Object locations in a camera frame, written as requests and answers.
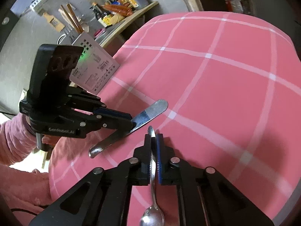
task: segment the chopstick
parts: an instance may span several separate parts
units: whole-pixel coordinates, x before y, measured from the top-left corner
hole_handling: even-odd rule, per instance
[[[71,7],[71,5],[70,5],[69,3],[67,4],[67,8],[69,9],[69,12],[70,12],[70,14],[71,14],[71,16],[72,16],[74,22],[76,23],[78,29],[80,30],[80,33],[84,32],[82,26],[81,26],[80,23],[78,22],[78,20],[77,20],[77,18],[76,18],[76,16],[75,16],[75,13],[73,12],[72,7]]]
[[[76,30],[77,33],[81,34],[81,31],[79,30],[79,28],[77,27],[76,23],[74,23],[73,19],[71,19],[69,13],[66,11],[66,9],[64,8],[63,5],[61,5],[62,10],[64,11],[65,15],[67,16],[67,18],[70,20],[72,26],[74,27],[74,29]]]

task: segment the white square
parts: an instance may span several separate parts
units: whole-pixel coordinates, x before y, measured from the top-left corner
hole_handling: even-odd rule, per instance
[[[273,73],[270,73],[270,75],[268,77],[273,81],[276,80],[276,76]]]
[[[177,113],[175,113],[174,111],[171,111],[170,114],[168,115],[168,118],[170,119],[174,119],[176,117]]]
[[[205,58],[211,59],[212,54],[211,53],[206,53]]]
[[[252,160],[252,158],[253,158],[253,155],[250,153],[250,152],[248,152],[248,151],[245,151],[243,154],[242,154],[242,156],[241,156],[241,158],[240,158],[240,162],[241,163],[243,163],[243,164],[249,164],[249,162]]]

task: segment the black cable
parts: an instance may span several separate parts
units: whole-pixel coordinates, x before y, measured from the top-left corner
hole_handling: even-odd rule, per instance
[[[3,111],[0,111],[0,113],[2,113],[2,114],[5,114],[5,115],[13,115],[13,116],[16,116],[15,114],[11,114],[11,113],[7,113],[7,112],[3,112]]]
[[[22,211],[22,212],[26,212],[26,213],[29,213],[29,214],[31,214],[31,215],[37,216],[37,214],[34,213],[34,212],[32,212],[32,211],[28,211],[28,210],[20,209],[20,208],[13,208],[13,209],[11,209],[11,211],[12,211],[12,212],[14,212],[14,211]]]

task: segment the barcode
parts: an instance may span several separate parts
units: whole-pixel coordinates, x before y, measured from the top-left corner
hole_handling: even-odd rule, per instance
[[[96,61],[97,63],[99,63],[100,60],[101,60],[101,58],[100,58],[98,55],[94,54],[94,53],[93,53],[93,55],[94,55],[94,57],[95,57],[95,61]]]
[[[108,65],[108,61],[103,62],[102,65],[100,66],[100,70],[103,71],[107,65]]]

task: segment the pink sweater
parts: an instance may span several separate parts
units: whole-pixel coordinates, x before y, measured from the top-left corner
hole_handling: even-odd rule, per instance
[[[22,114],[0,126],[0,193],[8,206],[39,213],[40,206],[52,203],[48,173],[19,171],[10,165],[25,159],[36,146],[36,138],[26,128]],[[26,212],[14,212],[16,218],[28,225],[34,218]]]

